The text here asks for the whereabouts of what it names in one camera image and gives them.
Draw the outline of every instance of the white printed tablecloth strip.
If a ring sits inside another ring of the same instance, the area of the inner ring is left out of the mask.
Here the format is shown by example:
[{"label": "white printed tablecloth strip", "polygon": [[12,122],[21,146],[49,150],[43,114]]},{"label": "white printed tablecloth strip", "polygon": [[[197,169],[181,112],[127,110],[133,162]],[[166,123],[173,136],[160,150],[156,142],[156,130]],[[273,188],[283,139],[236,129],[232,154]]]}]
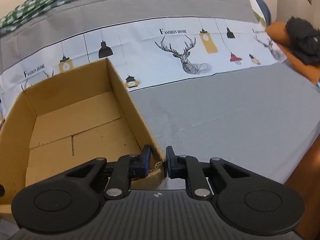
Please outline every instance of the white printed tablecloth strip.
[{"label": "white printed tablecloth strip", "polygon": [[43,48],[4,71],[3,114],[27,87],[105,57],[129,91],[286,60],[256,23],[175,17],[109,26]]}]

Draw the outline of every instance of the red lamp print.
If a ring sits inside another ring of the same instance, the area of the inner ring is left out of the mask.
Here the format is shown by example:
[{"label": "red lamp print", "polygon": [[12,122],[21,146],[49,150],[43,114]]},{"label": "red lamp print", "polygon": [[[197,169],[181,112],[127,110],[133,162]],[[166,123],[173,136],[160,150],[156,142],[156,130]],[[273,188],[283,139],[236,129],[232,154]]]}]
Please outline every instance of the red lamp print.
[{"label": "red lamp print", "polygon": [[238,65],[241,65],[241,62],[240,62],[241,60],[242,58],[237,57],[235,54],[231,53],[230,62],[234,62]]}]

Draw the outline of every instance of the ribbed gray surface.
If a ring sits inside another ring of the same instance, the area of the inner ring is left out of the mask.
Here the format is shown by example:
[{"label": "ribbed gray surface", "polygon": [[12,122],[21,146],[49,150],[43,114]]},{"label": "ribbed gray surface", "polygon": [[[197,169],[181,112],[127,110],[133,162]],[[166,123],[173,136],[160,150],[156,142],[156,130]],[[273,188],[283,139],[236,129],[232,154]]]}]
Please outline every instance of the ribbed gray surface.
[{"label": "ribbed gray surface", "polygon": [[294,232],[271,237],[242,233],[225,223],[209,202],[191,199],[185,190],[132,190],[125,199],[107,202],[92,222],[78,230],[41,236],[22,229],[11,239],[301,240]]}]

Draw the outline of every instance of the round joint cover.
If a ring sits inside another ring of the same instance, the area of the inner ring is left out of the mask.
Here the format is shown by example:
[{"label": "round joint cover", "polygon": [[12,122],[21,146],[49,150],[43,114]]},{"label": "round joint cover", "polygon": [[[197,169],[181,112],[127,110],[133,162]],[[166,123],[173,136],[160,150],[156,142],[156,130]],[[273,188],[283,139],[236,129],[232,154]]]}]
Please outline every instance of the round joint cover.
[{"label": "round joint cover", "polygon": [[26,187],[14,197],[11,208],[19,227],[57,234],[88,223],[99,206],[98,195],[88,185],[57,179]]},{"label": "round joint cover", "polygon": [[223,218],[249,234],[272,236],[292,230],[304,212],[303,199],[274,181],[234,179],[217,201]]}]

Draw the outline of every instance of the torn cardboard corner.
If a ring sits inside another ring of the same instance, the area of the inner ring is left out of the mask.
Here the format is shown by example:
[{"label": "torn cardboard corner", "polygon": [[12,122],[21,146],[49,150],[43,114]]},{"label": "torn cardboard corner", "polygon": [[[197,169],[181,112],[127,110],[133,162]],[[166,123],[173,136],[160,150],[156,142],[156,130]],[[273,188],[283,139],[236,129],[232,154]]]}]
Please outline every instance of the torn cardboard corner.
[{"label": "torn cardboard corner", "polygon": [[156,163],[165,156],[108,59],[33,85],[18,96],[0,133],[0,216],[25,186],[97,157],[140,154],[145,144],[153,171],[133,188],[158,187],[165,172]]}]

